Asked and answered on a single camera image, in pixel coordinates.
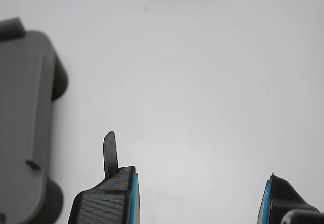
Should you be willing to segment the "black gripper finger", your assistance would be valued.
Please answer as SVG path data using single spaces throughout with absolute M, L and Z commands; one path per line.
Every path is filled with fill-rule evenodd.
M 308 204 L 285 179 L 267 180 L 257 223 L 323 223 L 323 212 Z
M 68 223 L 140 223 L 138 174 L 134 166 L 118 166 L 113 131 L 104 138 L 103 157 L 104 180 L 76 195 Z

